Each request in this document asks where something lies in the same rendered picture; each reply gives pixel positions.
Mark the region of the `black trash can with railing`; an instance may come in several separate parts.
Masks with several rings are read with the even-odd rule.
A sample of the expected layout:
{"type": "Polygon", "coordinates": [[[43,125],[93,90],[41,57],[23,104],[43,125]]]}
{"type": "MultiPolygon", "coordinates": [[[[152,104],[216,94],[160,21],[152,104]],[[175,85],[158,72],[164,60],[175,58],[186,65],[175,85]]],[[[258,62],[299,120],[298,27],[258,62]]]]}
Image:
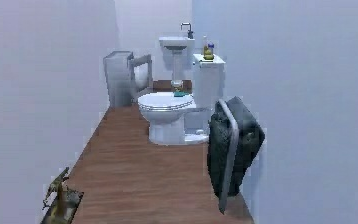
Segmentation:
{"type": "Polygon", "coordinates": [[[264,140],[263,129],[241,98],[215,103],[209,121],[207,168],[222,214],[228,198],[240,193],[245,173],[264,140]]]}

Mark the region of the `white toilet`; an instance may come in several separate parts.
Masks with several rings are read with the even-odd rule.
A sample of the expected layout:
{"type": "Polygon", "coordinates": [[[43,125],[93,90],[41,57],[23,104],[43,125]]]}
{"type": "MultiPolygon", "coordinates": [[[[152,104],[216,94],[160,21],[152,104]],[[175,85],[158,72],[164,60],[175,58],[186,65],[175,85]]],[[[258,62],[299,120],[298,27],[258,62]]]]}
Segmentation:
{"type": "Polygon", "coordinates": [[[194,54],[192,92],[149,93],[138,98],[141,115],[149,123],[149,140],[158,145],[190,145],[207,142],[215,103],[223,97],[225,61],[218,55],[206,60],[194,54]]]}

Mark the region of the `yellow soap bottle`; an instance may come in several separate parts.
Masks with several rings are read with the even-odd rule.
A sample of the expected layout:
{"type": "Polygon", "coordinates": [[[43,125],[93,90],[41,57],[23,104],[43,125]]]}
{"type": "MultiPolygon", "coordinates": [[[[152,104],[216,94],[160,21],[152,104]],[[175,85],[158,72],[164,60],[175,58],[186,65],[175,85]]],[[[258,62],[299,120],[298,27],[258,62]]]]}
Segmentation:
{"type": "Polygon", "coordinates": [[[204,58],[204,60],[210,60],[209,55],[210,55],[210,52],[208,49],[207,36],[203,36],[203,58],[204,58]]]}

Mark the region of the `grey trash can with railing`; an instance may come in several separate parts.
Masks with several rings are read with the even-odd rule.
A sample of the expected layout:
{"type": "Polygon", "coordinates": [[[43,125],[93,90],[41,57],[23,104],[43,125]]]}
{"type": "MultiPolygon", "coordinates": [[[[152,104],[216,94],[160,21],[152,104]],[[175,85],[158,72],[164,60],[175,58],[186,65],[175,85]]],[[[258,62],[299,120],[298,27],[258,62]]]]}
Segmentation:
{"type": "Polygon", "coordinates": [[[111,108],[130,106],[153,90],[152,56],[135,57],[132,51],[113,51],[103,58],[111,108]]]}

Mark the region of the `dark metal faucet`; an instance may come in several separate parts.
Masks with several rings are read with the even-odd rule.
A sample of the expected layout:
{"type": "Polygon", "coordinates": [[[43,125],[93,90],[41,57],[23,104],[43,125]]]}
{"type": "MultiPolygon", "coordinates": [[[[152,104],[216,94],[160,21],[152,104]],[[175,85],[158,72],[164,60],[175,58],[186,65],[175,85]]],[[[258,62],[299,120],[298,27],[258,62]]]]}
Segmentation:
{"type": "Polygon", "coordinates": [[[194,32],[193,32],[193,30],[192,30],[192,24],[191,24],[190,22],[182,22],[182,23],[180,24],[181,30],[183,30],[183,28],[184,28],[185,26],[188,27],[187,37],[188,37],[189,39],[194,39],[194,37],[193,37],[193,33],[194,33],[194,32]]]}

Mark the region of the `white pedestal sink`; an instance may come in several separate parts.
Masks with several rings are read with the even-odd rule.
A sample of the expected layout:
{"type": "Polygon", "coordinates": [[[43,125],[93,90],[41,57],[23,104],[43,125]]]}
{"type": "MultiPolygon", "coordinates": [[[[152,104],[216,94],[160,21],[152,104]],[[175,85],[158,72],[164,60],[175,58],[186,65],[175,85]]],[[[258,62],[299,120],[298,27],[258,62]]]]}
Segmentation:
{"type": "Polygon", "coordinates": [[[192,46],[194,39],[182,36],[164,36],[159,38],[159,43],[162,47],[170,50],[173,57],[173,73],[171,85],[174,88],[181,88],[183,86],[183,51],[192,46]]]}

